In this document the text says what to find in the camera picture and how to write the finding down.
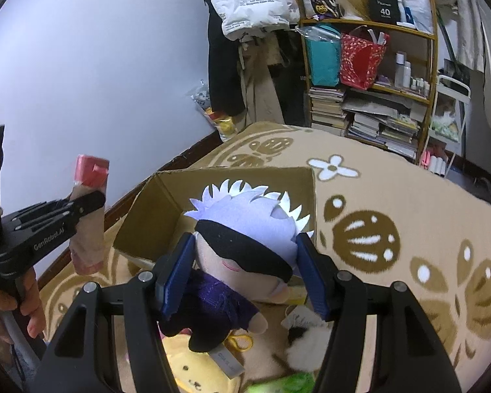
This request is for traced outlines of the person's left hand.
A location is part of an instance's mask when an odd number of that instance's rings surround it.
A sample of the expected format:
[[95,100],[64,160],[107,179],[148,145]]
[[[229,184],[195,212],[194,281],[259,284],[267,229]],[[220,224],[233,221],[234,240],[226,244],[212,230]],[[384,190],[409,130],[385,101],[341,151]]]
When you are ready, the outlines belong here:
[[[30,268],[22,276],[22,285],[25,290],[22,303],[9,294],[0,290],[0,311],[13,311],[19,309],[20,313],[28,318],[27,333],[31,338],[36,338],[43,333],[46,327],[46,318],[41,304],[40,290],[37,283],[36,273]],[[12,343],[3,323],[0,319],[0,341]]]

